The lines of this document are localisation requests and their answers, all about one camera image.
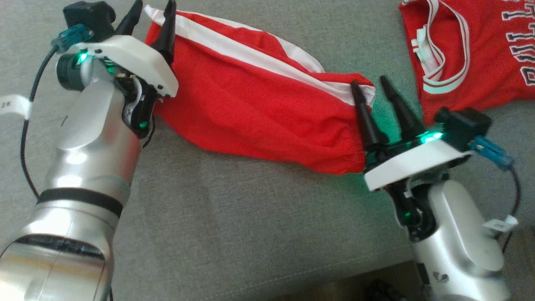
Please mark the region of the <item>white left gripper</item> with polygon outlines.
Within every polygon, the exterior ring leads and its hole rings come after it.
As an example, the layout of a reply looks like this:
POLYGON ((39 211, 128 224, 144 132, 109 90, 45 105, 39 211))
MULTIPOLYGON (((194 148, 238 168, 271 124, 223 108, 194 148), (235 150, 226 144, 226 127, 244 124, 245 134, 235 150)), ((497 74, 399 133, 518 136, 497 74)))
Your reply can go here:
POLYGON ((63 139, 111 139, 135 135, 143 139, 153 130, 155 103, 173 97, 178 80, 174 62, 176 1, 169 0, 156 40, 149 46, 132 37, 143 10, 136 0, 115 29, 115 36, 99 43, 82 42, 56 63, 59 83, 79 91, 80 101, 63 125, 63 139))

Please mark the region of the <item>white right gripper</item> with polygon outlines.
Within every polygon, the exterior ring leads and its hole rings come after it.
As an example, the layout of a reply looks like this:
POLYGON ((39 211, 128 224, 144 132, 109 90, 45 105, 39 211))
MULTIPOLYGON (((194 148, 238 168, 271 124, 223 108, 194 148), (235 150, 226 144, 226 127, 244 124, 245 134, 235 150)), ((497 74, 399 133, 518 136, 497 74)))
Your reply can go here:
MULTIPOLYGON (((382 75, 380 83, 396 114, 401 138, 409 141, 422 135, 423 123, 390 80, 382 75)), ((389 139, 377 126, 358 82, 353 80, 350 87, 364 150, 376 152, 389 139)), ((370 191, 389 194, 397 224, 405 228, 411 244, 472 244, 473 198, 462 184, 449 178, 449 169, 472 154, 434 140, 367 170, 364 181, 370 191)))

